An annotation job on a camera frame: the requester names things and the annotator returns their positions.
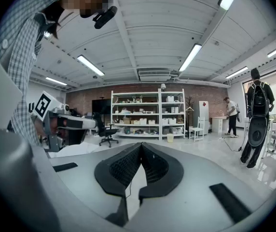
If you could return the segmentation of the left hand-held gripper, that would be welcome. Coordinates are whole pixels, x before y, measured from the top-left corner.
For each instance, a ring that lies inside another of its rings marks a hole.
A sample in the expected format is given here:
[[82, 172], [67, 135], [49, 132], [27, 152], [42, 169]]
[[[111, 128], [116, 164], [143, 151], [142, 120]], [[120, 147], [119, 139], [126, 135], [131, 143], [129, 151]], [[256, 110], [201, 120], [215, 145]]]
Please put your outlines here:
[[[47, 135], [47, 152], [58, 152], [68, 145], [80, 144], [83, 136], [89, 129], [94, 129], [97, 122], [94, 119], [72, 116], [67, 104], [59, 102], [52, 95], [43, 91], [39, 100], [33, 109], [36, 115], [43, 123], [44, 131]], [[50, 130], [50, 119], [53, 117], [62, 117], [67, 120], [64, 136], [52, 134]]]

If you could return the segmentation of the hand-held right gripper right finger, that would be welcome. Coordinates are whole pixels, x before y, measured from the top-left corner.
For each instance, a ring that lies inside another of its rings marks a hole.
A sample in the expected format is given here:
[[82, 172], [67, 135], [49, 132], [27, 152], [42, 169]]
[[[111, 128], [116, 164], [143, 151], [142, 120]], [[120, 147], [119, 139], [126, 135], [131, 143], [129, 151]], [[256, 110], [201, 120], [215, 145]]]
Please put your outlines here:
[[168, 195], [183, 179], [184, 168], [176, 158], [148, 143], [141, 144], [139, 155], [147, 182], [147, 185], [139, 190], [140, 203], [145, 199]]

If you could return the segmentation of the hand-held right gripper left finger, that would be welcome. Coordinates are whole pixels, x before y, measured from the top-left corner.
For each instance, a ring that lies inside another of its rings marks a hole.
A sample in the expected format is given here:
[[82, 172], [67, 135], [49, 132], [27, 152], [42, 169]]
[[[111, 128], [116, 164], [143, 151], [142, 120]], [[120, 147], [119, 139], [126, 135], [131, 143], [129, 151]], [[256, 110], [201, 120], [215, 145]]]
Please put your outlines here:
[[106, 217], [107, 221], [117, 226], [124, 226], [128, 222], [125, 190], [141, 165], [140, 148], [141, 143], [128, 146], [118, 154], [102, 160], [95, 167], [95, 179], [104, 192], [121, 198], [117, 211]]

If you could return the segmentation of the person's left forearm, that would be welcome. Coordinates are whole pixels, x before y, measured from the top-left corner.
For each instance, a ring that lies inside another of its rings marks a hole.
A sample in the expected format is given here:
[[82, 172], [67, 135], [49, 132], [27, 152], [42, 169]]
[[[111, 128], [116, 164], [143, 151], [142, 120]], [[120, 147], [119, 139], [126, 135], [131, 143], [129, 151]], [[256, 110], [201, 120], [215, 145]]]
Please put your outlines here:
[[43, 128], [43, 123], [42, 121], [37, 117], [37, 116], [31, 116], [31, 119], [33, 121], [33, 124], [35, 126], [35, 130], [38, 136], [41, 137], [47, 137], [44, 128]]

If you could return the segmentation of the person's left hand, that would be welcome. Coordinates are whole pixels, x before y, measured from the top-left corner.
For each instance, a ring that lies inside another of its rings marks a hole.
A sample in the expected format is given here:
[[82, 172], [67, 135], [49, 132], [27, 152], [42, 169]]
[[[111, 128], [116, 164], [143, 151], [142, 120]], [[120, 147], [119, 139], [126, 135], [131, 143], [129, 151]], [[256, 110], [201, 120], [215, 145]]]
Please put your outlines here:
[[64, 136], [66, 134], [65, 127], [67, 120], [62, 117], [53, 117], [50, 119], [50, 130], [52, 134]]

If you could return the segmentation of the black office chair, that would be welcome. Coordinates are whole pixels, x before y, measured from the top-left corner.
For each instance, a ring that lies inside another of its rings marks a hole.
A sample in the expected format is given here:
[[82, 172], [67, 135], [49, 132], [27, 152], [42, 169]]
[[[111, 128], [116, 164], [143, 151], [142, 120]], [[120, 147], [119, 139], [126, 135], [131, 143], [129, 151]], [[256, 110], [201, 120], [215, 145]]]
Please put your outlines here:
[[112, 126], [114, 124], [109, 124], [107, 127], [101, 119], [100, 113], [94, 113], [94, 120], [97, 122], [98, 135], [102, 138], [99, 146], [101, 146], [104, 142], [109, 143], [109, 148], [111, 148], [111, 142], [119, 143], [118, 140], [112, 138], [114, 134], [118, 132], [118, 129], [113, 129]]

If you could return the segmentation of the white wooden chair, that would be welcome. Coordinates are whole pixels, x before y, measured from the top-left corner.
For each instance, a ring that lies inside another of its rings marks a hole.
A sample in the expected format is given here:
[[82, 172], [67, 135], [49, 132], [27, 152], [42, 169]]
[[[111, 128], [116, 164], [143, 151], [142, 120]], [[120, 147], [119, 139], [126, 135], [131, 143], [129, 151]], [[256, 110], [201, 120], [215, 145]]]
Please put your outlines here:
[[194, 142], [201, 141], [204, 139], [204, 131], [205, 131], [205, 118], [198, 117], [197, 127], [191, 128]]

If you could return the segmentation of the group of white storage boxes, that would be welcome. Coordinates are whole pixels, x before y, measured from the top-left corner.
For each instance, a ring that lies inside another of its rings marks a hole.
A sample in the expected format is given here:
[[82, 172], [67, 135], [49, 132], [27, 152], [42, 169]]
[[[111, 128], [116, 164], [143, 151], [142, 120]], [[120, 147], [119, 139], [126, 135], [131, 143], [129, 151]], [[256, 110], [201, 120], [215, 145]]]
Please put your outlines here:
[[[112, 95], [111, 121], [116, 125], [126, 126], [123, 119], [131, 118], [135, 126], [159, 125], [158, 92], [117, 93]], [[130, 114], [121, 114], [122, 108], [131, 111]]]

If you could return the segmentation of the white metal shelf unit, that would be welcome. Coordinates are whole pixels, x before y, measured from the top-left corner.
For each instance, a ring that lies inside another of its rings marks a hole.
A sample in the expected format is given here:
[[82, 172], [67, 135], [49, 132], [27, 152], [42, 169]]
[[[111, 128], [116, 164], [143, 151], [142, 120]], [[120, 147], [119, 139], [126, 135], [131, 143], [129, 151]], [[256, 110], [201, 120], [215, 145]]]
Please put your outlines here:
[[112, 91], [110, 101], [110, 121], [118, 136], [162, 139], [159, 91]]
[[185, 138], [186, 136], [186, 114], [185, 93], [182, 91], [162, 91], [158, 89], [159, 105], [159, 130], [160, 140], [166, 139], [169, 127], [183, 127], [183, 134], [174, 134], [174, 137]]

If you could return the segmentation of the grey checked shirt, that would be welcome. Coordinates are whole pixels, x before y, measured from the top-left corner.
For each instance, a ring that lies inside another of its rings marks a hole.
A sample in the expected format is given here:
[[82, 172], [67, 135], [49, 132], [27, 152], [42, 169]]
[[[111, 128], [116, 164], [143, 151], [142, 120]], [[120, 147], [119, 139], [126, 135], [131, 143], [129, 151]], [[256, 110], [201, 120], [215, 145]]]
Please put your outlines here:
[[0, 21], [0, 63], [22, 92], [11, 117], [14, 133], [31, 145], [40, 145], [26, 101], [28, 82], [44, 32], [56, 22], [43, 10], [59, 0], [15, 0]]

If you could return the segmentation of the white refrigerator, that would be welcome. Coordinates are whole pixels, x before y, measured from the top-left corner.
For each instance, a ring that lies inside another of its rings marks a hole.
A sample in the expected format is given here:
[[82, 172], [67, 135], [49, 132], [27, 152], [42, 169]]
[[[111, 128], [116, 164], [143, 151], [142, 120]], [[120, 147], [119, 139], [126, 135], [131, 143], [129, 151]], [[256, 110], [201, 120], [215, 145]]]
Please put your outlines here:
[[208, 133], [209, 129], [209, 103], [208, 101], [196, 101], [193, 104], [193, 125], [198, 125], [198, 118], [203, 120], [201, 126], [204, 125], [205, 133]]

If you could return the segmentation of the wooden coat rack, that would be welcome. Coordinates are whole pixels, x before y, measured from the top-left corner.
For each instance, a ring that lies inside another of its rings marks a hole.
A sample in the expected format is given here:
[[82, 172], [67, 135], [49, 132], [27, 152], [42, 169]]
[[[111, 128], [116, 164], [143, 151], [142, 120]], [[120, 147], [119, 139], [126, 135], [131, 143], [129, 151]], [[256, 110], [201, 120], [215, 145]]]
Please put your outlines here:
[[191, 96], [186, 98], [186, 115], [187, 115], [187, 130], [188, 130], [188, 138], [190, 138], [191, 132], [190, 127], [193, 125], [193, 98]]

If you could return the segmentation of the white desk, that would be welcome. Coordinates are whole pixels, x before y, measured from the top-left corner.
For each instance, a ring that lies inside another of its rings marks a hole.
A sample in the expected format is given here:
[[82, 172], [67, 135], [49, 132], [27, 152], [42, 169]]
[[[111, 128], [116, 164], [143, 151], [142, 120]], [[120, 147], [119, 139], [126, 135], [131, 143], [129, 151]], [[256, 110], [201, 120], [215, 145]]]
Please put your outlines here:
[[213, 117], [211, 128], [213, 132], [226, 133], [228, 131], [228, 118], [226, 116]]

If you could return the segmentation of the white ceiling air conditioner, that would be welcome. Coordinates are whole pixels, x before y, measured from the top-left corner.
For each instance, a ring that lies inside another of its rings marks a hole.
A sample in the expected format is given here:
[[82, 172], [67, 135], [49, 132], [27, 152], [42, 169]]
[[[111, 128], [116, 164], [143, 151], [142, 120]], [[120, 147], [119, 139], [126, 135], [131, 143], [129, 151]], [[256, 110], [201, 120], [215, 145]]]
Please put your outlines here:
[[164, 69], [141, 69], [138, 75], [142, 82], [165, 82], [171, 79], [170, 71]]

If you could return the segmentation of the black wall television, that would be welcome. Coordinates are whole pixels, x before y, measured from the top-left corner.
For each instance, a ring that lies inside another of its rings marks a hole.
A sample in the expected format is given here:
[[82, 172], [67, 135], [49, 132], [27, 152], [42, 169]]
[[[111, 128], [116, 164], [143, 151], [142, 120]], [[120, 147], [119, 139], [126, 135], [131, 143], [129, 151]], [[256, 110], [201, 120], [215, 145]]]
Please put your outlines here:
[[92, 112], [109, 115], [111, 113], [111, 99], [92, 100]]

